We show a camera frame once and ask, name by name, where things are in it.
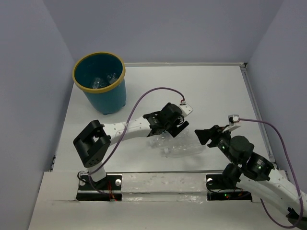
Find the clear bottle green white label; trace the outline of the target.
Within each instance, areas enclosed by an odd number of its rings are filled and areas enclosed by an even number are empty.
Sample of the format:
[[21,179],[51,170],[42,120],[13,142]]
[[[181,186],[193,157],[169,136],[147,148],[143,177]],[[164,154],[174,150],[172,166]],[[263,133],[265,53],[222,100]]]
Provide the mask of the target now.
[[158,142],[168,142],[168,141],[173,141],[173,140],[182,140],[182,139],[188,139],[190,138],[190,131],[185,130],[179,133],[176,137],[172,137],[169,133],[164,132],[161,135],[159,135],[156,138],[156,141]]

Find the small bottle black cap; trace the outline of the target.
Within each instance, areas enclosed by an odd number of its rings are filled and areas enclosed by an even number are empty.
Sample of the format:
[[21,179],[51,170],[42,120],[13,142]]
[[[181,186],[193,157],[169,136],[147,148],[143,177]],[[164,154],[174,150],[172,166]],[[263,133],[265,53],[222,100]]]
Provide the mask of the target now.
[[116,73],[108,73],[106,76],[106,80],[108,84],[111,85],[118,80],[118,75]]

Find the clear wide-mouth plastic jar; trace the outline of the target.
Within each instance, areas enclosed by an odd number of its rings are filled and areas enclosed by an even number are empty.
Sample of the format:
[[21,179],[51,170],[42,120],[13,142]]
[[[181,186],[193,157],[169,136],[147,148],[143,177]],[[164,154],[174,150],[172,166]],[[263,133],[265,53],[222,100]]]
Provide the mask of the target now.
[[103,78],[95,77],[92,80],[91,88],[92,89],[101,89],[101,88],[106,87],[107,85],[108,85],[107,82]]

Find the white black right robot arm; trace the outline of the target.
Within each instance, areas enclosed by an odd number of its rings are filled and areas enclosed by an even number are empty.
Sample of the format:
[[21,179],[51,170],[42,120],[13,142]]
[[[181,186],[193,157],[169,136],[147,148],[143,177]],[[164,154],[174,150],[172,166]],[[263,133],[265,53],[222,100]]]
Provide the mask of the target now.
[[230,161],[221,175],[224,187],[238,185],[286,214],[289,228],[307,228],[307,195],[297,182],[291,183],[265,157],[254,152],[254,145],[244,136],[232,136],[234,126],[214,125],[196,129],[200,144],[218,148]]

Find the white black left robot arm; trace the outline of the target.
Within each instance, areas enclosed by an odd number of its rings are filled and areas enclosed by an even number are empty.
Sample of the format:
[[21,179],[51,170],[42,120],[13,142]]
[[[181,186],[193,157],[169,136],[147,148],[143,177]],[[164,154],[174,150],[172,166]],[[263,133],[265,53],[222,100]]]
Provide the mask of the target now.
[[101,124],[91,121],[74,139],[73,145],[87,169],[89,184],[101,190],[107,181],[103,159],[108,148],[114,145],[112,154],[122,141],[147,138],[164,132],[176,137],[189,122],[185,118],[193,112],[189,104],[167,103],[162,110],[145,114],[127,122]]

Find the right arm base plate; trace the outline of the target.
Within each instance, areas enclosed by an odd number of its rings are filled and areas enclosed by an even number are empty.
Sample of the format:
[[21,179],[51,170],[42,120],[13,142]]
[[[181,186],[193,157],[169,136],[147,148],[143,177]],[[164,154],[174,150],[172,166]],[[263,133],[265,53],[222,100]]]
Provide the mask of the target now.
[[227,184],[221,174],[207,174],[206,188],[208,201],[252,201],[250,192]]

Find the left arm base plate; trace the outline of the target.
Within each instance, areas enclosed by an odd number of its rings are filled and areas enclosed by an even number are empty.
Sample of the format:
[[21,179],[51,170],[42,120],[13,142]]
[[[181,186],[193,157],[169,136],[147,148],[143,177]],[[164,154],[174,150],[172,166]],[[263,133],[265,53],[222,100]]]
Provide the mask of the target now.
[[90,181],[84,172],[77,174],[79,180],[76,200],[116,202],[122,200],[122,174],[108,173],[99,182]]

